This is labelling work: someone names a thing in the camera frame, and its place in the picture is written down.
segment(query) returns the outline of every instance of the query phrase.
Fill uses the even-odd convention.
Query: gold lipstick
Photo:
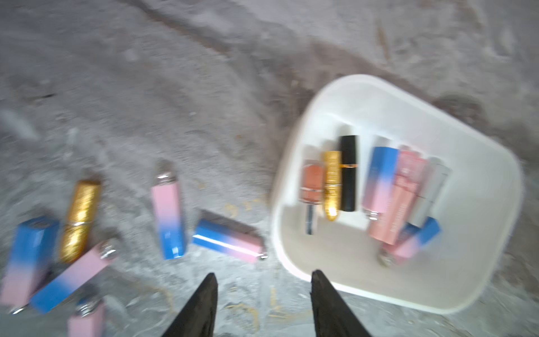
[[[330,221],[335,221],[341,207],[341,152],[324,152],[324,162],[326,162],[324,209],[328,219]]]
[[[60,246],[61,262],[73,263],[84,252],[100,194],[101,183],[96,181],[81,180],[75,186]]]

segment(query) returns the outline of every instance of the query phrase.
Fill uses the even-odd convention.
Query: pink lip gloss tube
[[[105,303],[99,297],[83,298],[67,321],[69,337],[101,337],[105,331]]]
[[[262,239],[222,225],[200,220],[193,243],[254,263],[268,257]]]
[[[38,291],[30,304],[47,313],[64,301],[75,290],[108,267],[118,255],[118,242],[105,240],[70,265],[60,276]]]
[[[372,151],[362,204],[371,220],[378,220],[388,210],[398,154],[399,150],[390,147],[375,147]]]
[[[374,239],[386,242],[386,237],[388,236],[391,224],[397,216],[401,200],[406,192],[408,176],[413,169],[416,158],[417,154],[415,152],[399,152],[395,185],[393,185],[388,210],[382,214],[380,220],[371,221],[371,224],[369,225],[369,235]]]
[[[58,228],[58,220],[47,217],[18,226],[0,294],[0,303],[11,306],[11,313],[23,310],[47,275]]]
[[[427,160],[419,156],[411,157],[411,167],[407,174],[407,180],[402,180],[399,186],[402,188],[402,193],[396,201],[395,213],[391,220],[389,231],[385,236],[384,242],[390,245],[397,241],[400,230],[406,224],[406,218],[410,212],[411,205],[416,198],[419,182],[423,176],[423,171],[427,165]]]
[[[170,171],[161,172],[156,180],[156,185],[151,188],[151,195],[163,258],[180,258],[185,254],[185,233],[179,182]]]
[[[408,224],[400,233],[396,244],[390,245],[384,243],[382,245],[378,260],[387,267],[401,264],[415,256],[426,244],[438,235],[440,231],[438,221],[431,217],[427,218],[423,228]]]

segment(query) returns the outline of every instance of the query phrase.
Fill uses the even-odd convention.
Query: lipstick tube
[[[440,194],[441,188],[450,173],[451,170],[448,167],[437,163],[429,164],[420,192],[408,215],[407,222],[409,224],[421,227],[425,223],[431,206]]]
[[[440,225],[434,218],[428,217],[423,228],[408,224],[400,233],[394,245],[384,243],[380,249],[378,260],[384,266],[401,264],[415,256],[436,235],[440,233]]]
[[[101,184],[96,181],[81,180],[75,186],[60,246],[61,262],[73,263],[84,252],[100,194]]]
[[[101,337],[105,331],[105,303],[100,297],[83,298],[67,321],[69,337]]]
[[[300,201],[307,205],[305,233],[312,235],[317,229],[316,206],[322,203],[324,166],[317,160],[305,160],[300,189]]]
[[[164,171],[157,175],[151,188],[157,232],[165,260],[181,258],[185,254],[185,228],[179,182],[176,175]]]
[[[50,270],[59,222],[39,217],[17,227],[6,274],[2,284],[0,303],[20,312],[41,285]]]
[[[328,220],[335,221],[341,208],[341,152],[324,153],[326,163],[326,190],[324,194],[324,210]]]
[[[363,196],[363,211],[371,220],[379,220],[388,210],[397,169],[399,150],[375,147],[372,151],[367,186]]]
[[[268,257],[262,239],[207,220],[200,220],[193,243],[254,263]]]
[[[342,136],[339,143],[342,157],[341,210],[353,212],[356,210],[356,136]]]
[[[426,163],[416,152],[400,151],[388,210],[382,214],[380,220],[371,222],[371,237],[388,244],[395,243],[416,196],[418,181]]]
[[[96,245],[62,274],[38,291],[30,305],[47,313],[69,297],[75,290],[108,267],[118,255],[118,242],[109,239]]]

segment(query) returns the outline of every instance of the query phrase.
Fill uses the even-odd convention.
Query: dusty floor
[[[309,284],[199,247],[161,259],[148,190],[166,158],[200,209],[268,236],[267,195],[294,121],[344,74],[378,75],[512,149],[527,197],[492,282],[435,315],[342,294],[373,336],[539,335],[539,4],[534,0],[7,0],[0,4],[0,265],[17,223],[105,189],[93,241],[127,252],[94,281],[107,336],[160,336],[213,271],[216,336],[312,336]],[[6,335],[66,333],[73,302],[0,315]]]

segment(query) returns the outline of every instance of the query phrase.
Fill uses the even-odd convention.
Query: white plastic container
[[[512,152],[426,102],[368,75],[328,84],[312,100],[288,140],[272,195],[272,241],[279,260],[310,281],[322,270],[335,288],[434,313],[471,304],[490,279],[519,215],[522,171]],[[316,235],[306,235],[298,201],[301,164],[337,149],[341,135],[358,135],[356,212],[335,222],[319,213]],[[408,145],[452,169],[431,215],[442,227],[413,259],[386,268],[379,242],[367,235],[361,211],[370,154],[378,137]]]

